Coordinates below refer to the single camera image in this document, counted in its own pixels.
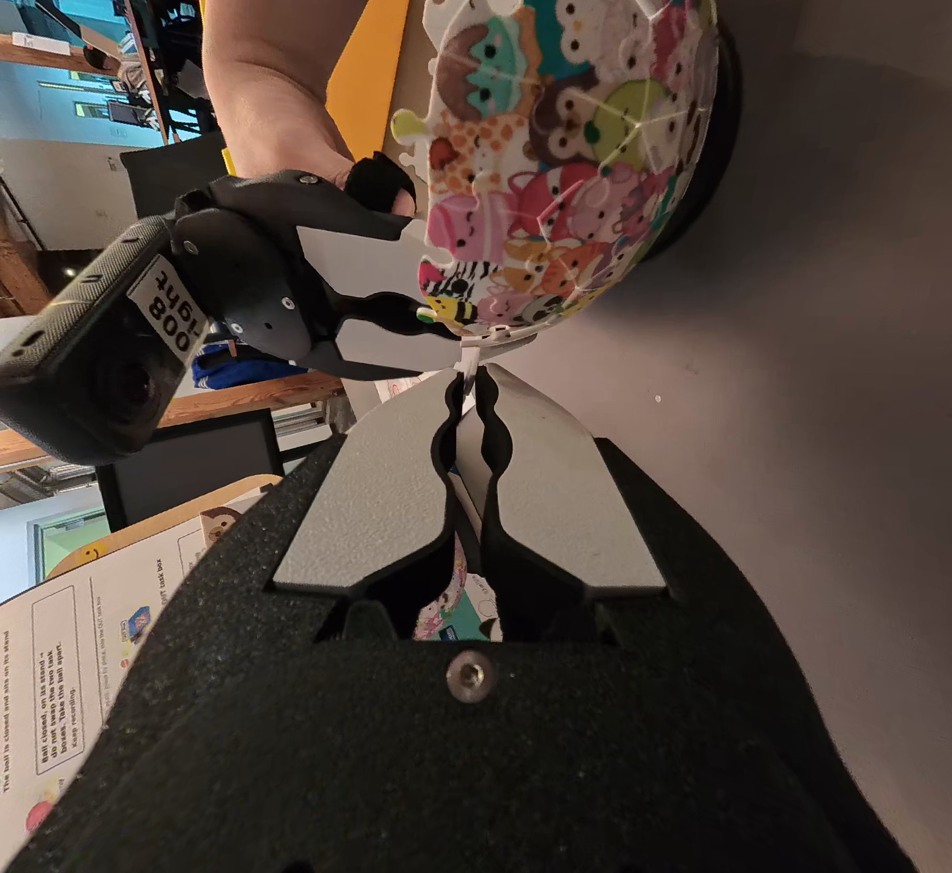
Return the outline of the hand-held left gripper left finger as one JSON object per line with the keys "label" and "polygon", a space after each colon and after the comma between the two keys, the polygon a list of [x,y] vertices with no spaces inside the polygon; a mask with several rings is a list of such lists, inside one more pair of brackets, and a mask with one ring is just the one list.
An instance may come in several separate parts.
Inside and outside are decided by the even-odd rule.
{"label": "hand-held left gripper left finger", "polygon": [[457,370],[431,374],[351,427],[273,576],[276,587],[358,596],[451,536]]}

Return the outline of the white half puzzle ball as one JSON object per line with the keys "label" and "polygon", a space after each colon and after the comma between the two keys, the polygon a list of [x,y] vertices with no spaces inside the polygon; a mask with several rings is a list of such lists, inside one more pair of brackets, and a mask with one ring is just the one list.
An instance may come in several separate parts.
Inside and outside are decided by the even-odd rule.
{"label": "white half puzzle ball", "polygon": [[587,308],[660,240],[694,177],[719,69],[716,0],[466,0],[425,116],[416,317],[528,334]]}

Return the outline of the black monitor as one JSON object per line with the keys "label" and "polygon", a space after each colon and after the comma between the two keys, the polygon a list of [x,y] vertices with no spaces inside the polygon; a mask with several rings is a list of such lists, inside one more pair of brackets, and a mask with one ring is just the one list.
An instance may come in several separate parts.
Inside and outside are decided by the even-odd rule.
{"label": "black monitor", "polygon": [[284,475],[270,410],[160,428],[140,451],[96,468],[111,531],[259,475]]}

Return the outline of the blue cloth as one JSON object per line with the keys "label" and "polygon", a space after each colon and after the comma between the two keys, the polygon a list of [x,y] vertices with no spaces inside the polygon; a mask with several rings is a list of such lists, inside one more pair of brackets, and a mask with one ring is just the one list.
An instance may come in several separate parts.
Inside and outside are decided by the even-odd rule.
{"label": "blue cloth", "polygon": [[249,384],[307,374],[306,367],[271,355],[244,343],[218,342],[204,345],[191,365],[197,389],[221,391]]}

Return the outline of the colourful puzzle box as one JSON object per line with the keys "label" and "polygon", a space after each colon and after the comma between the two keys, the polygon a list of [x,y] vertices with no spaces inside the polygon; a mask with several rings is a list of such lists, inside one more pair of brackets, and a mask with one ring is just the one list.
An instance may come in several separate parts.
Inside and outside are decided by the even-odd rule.
{"label": "colourful puzzle box", "polygon": [[482,461],[482,423],[474,397],[463,402],[457,458],[447,469],[453,506],[453,561],[446,545],[387,571],[367,596],[387,607],[398,632],[416,641],[501,641],[496,597],[484,577],[482,513],[489,471]]}

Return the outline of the wooden shelf board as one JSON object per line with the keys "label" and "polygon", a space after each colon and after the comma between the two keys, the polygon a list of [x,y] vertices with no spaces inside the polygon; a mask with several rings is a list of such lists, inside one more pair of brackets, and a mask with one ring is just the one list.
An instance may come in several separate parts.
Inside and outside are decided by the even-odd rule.
{"label": "wooden shelf board", "polygon": [[[167,407],[159,429],[225,418],[257,410],[280,410],[313,404],[344,393],[343,382],[321,371],[268,382],[247,384],[222,391],[196,391],[174,398]],[[45,451],[11,430],[1,433],[1,472],[6,473],[51,461],[78,463],[78,458]]]}

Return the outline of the small puzzle piece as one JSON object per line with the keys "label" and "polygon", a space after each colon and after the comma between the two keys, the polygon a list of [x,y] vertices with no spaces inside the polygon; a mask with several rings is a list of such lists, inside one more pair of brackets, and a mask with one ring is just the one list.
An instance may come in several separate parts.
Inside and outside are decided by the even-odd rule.
{"label": "small puzzle piece", "polygon": [[477,373],[482,359],[483,338],[464,338],[461,342],[461,356],[455,364],[458,372],[463,376],[463,396],[461,403],[461,419],[465,418],[470,410],[475,408],[475,385]]}

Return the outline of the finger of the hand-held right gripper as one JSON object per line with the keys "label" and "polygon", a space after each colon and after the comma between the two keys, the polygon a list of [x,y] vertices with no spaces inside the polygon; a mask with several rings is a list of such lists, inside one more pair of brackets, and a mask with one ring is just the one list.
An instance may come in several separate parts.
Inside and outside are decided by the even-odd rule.
{"label": "finger of the hand-held right gripper", "polygon": [[442,370],[462,349],[460,337],[414,313],[342,313],[334,332],[343,372]]}
{"label": "finger of the hand-held right gripper", "polygon": [[341,295],[367,298],[393,293],[424,306],[419,285],[425,251],[425,224],[411,219],[395,240],[300,226],[303,256]]}

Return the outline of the dark monitor screen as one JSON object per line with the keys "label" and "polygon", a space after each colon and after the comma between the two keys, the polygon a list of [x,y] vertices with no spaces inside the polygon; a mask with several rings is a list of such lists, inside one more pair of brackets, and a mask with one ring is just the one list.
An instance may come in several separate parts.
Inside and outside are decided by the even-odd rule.
{"label": "dark monitor screen", "polygon": [[220,130],[148,150],[120,153],[137,218],[169,213],[175,200],[228,174]]}

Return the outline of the large window pane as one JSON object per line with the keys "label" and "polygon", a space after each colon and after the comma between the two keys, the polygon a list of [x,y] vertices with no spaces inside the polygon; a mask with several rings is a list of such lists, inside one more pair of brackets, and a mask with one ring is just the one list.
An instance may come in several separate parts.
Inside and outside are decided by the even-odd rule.
{"label": "large window pane", "polygon": [[199,0],[2,0],[2,137],[149,149],[215,130]]}

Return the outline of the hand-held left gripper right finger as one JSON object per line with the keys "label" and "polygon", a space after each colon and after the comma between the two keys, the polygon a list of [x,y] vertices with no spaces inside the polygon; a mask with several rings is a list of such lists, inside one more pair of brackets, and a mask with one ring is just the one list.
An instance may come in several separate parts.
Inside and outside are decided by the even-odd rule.
{"label": "hand-held left gripper right finger", "polygon": [[483,526],[577,581],[585,596],[664,591],[591,432],[498,364],[480,368],[476,398],[490,473]]}

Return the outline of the printed instruction sheet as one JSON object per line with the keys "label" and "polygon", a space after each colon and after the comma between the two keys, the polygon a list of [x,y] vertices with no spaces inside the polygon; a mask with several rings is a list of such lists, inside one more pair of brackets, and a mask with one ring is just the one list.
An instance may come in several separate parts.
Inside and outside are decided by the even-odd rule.
{"label": "printed instruction sheet", "polygon": [[252,504],[204,510],[2,605],[2,867],[89,759],[176,589]]}

